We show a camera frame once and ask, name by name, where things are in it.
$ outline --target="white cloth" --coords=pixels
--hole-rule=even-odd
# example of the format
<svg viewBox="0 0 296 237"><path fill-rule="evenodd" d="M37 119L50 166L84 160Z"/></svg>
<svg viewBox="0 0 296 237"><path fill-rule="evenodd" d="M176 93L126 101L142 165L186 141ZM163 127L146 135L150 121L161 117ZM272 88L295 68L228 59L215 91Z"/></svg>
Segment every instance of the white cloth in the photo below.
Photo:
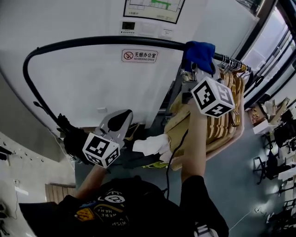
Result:
<svg viewBox="0 0 296 237"><path fill-rule="evenodd" d="M146 140L136 140L133 146L133 151L143 152L144 156L163 154L168 150L170 150L170 144L167 134L148 137Z"/></svg>
<svg viewBox="0 0 296 237"><path fill-rule="evenodd" d="M160 160L163 161L164 163L169 163L170 159L171 159L171 156L172 156L172 152L170 151L170 148L167 152L163 153L161 156L160 156Z"/></svg>

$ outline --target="wooden floor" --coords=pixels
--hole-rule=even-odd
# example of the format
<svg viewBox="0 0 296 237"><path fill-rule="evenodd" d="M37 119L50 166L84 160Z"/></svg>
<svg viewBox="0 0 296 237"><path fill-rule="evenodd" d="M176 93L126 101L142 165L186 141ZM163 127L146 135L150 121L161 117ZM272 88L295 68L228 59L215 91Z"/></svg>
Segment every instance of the wooden floor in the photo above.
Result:
<svg viewBox="0 0 296 237"><path fill-rule="evenodd" d="M59 184L45 184L47 202L59 204L67 195L74 196L75 187L63 186Z"/></svg>

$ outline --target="black sleeve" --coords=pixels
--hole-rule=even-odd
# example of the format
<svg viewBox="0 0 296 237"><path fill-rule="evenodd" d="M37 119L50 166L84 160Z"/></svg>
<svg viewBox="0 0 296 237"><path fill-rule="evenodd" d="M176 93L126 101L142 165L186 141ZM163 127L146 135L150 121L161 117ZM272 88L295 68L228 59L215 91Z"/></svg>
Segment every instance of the black sleeve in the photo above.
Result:
<svg viewBox="0 0 296 237"><path fill-rule="evenodd" d="M37 237L92 236L87 235L74 217L80 200L68 195L59 205L54 202L20 203L20 210Z"/></svg>
<svg viewBox="0 0 296 237"><path fill-rule="evenodd" d="M209 197L204 178L192 176L182 184L180 208L195 222L214 229L219 237L228 237L228 227Z"/></svg>

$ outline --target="control panel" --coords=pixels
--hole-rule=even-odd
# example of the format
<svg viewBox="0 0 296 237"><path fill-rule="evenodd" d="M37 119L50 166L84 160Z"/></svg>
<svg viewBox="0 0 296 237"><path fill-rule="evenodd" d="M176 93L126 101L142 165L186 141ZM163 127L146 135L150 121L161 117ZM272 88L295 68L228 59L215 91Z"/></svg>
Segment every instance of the control panel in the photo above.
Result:
<svg viewBox="0 0 296 237"><path fill-rule="evenodd" d="M123 20L120 22L119 35L172 39L173 29L155 23Z"/></svg>
<svg viewBox="0 0 296 237"><path fill-rule="evenodd" d="M135 35L136 23L132 21L122 21L119 34L120 35Z"/></svg>

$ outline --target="person's arm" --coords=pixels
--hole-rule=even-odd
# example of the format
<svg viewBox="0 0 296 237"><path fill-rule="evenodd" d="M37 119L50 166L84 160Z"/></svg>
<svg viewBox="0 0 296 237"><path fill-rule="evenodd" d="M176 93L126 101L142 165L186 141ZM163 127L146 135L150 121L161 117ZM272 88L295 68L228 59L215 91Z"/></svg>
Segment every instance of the person's arm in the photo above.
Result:
<svg viewBox="0 0 296 237"><path fill-rule="evenodd" d="M228 237L228 227L204 184L206 165L207 116L202 115L194 100L190 104L188 144L182 160L182 192L180 207L184 213L198 222L214 229L219 237Z"/></svg>
<svg viewBox="0 0 296 237"><path fill-rule="evenodd" d="M184 156L182 157L182 183L191 176L204 176L206 163L207 116L202 115L193 99L190 105L190 122Z"/></svg>
<svg viewBox="0 0 296 237"><path fill-rule="evenodd" d="M93 169L87 175L86 179L83 181L82 185L78 189L75 198L87 200L92 197L101 186L105 175L105 168L99 165L94 165Z"/></svg>

